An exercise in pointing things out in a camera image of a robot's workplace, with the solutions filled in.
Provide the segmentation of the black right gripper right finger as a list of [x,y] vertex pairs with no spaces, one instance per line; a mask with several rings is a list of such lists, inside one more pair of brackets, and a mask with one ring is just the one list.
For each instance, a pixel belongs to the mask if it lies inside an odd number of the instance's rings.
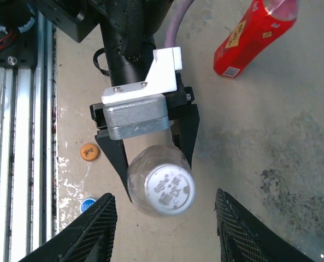
[[220,188],[215,211],[221,262],[314,262]]

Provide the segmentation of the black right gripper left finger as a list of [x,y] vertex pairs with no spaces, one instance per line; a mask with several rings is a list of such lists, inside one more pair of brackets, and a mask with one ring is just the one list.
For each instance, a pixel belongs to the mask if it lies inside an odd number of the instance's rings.
[[106,193],[19,262],[110,262],[116,224],[115,197]]

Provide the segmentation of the orange bottle cap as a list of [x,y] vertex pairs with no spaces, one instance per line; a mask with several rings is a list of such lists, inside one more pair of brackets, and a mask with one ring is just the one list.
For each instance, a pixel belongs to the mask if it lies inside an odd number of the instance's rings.
[[100,154],[98,146],[92,143],[84,144],[80,149],[81,158],[87,162],[98,159]]

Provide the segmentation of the blue and white bottle cap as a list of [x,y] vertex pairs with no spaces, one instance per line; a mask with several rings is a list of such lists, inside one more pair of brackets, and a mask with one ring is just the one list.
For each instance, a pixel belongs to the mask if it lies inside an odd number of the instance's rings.
[[79,211],[80,213],[84,213],[88,208],[91,207],[91,205],[93,205],[95,202],[97,201],[96,198],[93,197],[89,197],[84,199],[79,206]]

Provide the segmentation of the clear bottle with red label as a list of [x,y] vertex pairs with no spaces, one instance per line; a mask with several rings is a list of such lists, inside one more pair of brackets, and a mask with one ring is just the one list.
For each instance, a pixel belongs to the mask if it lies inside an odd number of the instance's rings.
[[153,145],[141,152],[128,167],[128,191],[133,205],[149,216],[166,216],[156,212],[145,196],[144,183],[149,172],[161,164],[176,164],[191,172],[184,154],[175,146]]

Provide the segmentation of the red plastic bottle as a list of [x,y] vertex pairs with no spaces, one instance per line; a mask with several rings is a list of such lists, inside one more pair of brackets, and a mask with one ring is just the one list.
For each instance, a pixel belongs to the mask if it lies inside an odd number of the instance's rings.
[[301,0],[253,0],[214,53],[214,71],[236,78],[251,61],[296,22]]

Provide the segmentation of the aluminium front rail frame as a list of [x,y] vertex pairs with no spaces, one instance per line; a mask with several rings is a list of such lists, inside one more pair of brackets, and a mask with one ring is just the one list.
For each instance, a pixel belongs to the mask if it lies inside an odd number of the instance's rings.
[[0,68],[0,262],[56,234],[55,28],[39,15],[37,65]]

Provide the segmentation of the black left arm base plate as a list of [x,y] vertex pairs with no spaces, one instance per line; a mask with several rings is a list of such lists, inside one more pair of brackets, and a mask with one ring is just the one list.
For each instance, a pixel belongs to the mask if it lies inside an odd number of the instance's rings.
[[37,18],[29,0],[0,0],[0,67],[35,66]]

